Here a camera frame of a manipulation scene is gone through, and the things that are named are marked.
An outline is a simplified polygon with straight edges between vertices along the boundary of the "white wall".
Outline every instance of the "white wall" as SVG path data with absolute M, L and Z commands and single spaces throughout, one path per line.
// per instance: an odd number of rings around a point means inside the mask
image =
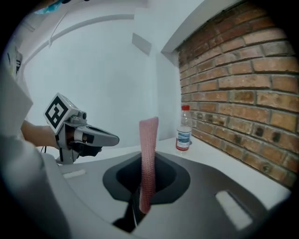
M 74 30 L 44 48 L 26 65 L 34 102 L 28 120 L 45 125 L 43 112 L 57 92 L 87 112 L 87 122 L 139 144 L 139 121 L 153 117 L 148 57 L 131 44 L 133 21 L 107 21 Z
M 171 53 L 207 20 L 240 0 L 149 0 L 136 10 L 135 33 Z
M 36 29 L 31 36 L 26 39 L 19 51 L 24 56 L 24 61 L 28 61 L 35 55 L 42 45 L 48 42 L 53 29 L 63 17 L 55 30 L 53 36 L 92 19 L 97 19 L 103 16 L 131 14 L 134 16 L 136 7 L 143 7 L 146 5 L 145 0 L 125 0 L 119 2 L 117 0 L 110 0 L 109 2 L 101 1 L 81 1 L 75 4 L 63 4 L 58 11 L 50 13 L 49 16 L 42 22 L 40 27 Z

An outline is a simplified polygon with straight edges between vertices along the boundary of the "pink cloth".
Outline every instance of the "pink cloth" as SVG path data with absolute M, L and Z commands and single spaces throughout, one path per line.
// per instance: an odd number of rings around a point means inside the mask
M 159 119 L 154 117 L 139 122 L 142 178 L 139 208 L 143 213 L 150 210 L 150 198 L 155 194 L 155 151 Z

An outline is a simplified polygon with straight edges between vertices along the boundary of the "water bottle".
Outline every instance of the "water bottle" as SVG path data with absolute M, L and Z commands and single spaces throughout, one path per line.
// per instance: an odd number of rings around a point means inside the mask
M 177 127 L 176 148 L 179 151 L 186 151 L 189 149 L 190 137 L 192 131 L 192 118 L 189 112 L 190 106 L 183 105 L 181 113 L 181 123 Z

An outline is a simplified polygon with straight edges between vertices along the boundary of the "red bottle cap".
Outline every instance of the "red bottle cap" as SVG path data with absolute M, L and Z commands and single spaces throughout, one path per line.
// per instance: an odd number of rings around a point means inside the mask
M 182 105 L 182 110 L 190 110 L 190 106 L 189 105 Z

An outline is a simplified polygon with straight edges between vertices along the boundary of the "white slot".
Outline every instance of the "white slot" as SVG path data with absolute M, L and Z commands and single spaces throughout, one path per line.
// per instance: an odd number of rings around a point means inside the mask
M 68 178 L 72 178 L 72 177 L 81 176 L 81 175 L 84 175 L 84 174 L 86 174 L 86 171 L 84 169 L 81 169 L 79 171 L 74 171 L 74 172 L 71 172 L 71 173 L 63 174 L 63 176 L 64 176 L 65 179 L 68 179 Z
M 236 229 L 242 230 L 252 223 L 252 218 L 242 209 L 242 207 L 226 191 L 220 191 L 216 199 L 225 211 Z

